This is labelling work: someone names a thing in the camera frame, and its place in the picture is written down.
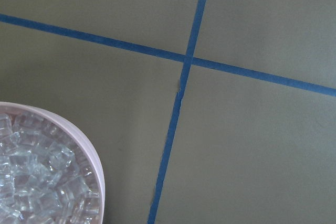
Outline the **pink bowl of ice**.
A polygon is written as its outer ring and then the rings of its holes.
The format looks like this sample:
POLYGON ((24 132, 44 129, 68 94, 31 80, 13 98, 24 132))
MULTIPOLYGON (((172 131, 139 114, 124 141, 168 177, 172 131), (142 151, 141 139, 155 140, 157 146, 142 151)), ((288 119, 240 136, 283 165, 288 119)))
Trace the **pink bowl of ice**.
POLYGON ((1 223, 102 223, 98 153, 71 122, 1 103, 1 223))

